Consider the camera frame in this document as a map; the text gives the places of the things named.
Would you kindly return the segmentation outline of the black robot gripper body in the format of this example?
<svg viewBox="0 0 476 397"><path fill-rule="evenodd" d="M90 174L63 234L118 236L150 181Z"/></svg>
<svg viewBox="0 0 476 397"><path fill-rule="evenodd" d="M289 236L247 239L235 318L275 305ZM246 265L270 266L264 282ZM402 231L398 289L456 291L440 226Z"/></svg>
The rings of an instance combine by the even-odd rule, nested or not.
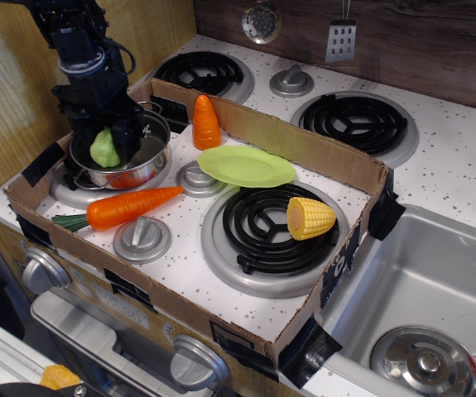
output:
<svg viewBox="0 0 476 397"><path fill-rule="evenodd" d="M67 117L86 116L112 125L142 115L142 107L127 94L127 71L118 49L100 49L87 63L59 60L58 66L69 83L55 86L52 93Z"/></svg>

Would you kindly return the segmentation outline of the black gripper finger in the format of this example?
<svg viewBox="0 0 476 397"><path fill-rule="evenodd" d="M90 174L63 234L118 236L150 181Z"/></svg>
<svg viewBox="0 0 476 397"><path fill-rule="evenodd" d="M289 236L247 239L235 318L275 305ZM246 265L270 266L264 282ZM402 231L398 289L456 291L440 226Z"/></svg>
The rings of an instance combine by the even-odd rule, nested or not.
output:
<svg viewBox="0 0 476 397"><path fill-rule="evenodd" d="M138 120L119 118L112 127L113 144L121 164L127 164L141 147L141 127Z"/></svg>
<svg viewBox="0 0 476 397"><path fill-rule="evenodd" d="M87 119L72 119L70 125L73 130L70 154L78 165L88 165L91 161L90 147L98 133L102 131L102 126Z"/></svg>

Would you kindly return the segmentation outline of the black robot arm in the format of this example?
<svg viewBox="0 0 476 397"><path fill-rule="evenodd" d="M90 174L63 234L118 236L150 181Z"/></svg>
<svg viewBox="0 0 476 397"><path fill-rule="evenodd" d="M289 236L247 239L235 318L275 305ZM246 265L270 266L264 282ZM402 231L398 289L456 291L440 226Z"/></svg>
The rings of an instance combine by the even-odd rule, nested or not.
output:
<svg viewBox="0 0 476 397"><path fill-rule="evenodd" d="M142 107L127 94L137 62L130 50L107 37L105 10L95 1L14 1L31 14L42 37L58 55L69 80L52 94L77 141L89 150L107 128L120 163L141 148Z"/></svg>

